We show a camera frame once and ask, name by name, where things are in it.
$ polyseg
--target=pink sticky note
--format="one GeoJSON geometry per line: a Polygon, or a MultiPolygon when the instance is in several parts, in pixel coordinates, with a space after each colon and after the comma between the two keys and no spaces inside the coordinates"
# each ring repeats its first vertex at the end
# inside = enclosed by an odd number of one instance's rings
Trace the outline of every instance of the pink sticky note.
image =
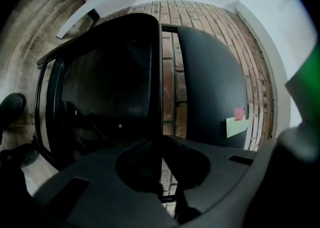
{"type": "Polygon", "coordinates": [[[234,120],[243,120],[245,115],[245,108],[235,108],[234,109],[234,120]]]}

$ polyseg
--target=shoe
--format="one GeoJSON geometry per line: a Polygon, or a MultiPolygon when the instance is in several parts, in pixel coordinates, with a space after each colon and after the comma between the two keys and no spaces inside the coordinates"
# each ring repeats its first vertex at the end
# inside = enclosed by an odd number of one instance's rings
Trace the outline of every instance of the shoe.
{"type": "Polygon", "coordinates": [[[39,157],[39,151],[31,144],[23,144],[12,150],[3,150],[0,152],[0,163],[13,160],[20,167],[29,166],[39,157]]]}
{"type": "Polygon", "coordinates": [[[0,104],[0,132],[6,130],[12,122],[19,118],[26,106],[23,94],[13,93],[4,98],[0,104]]]}

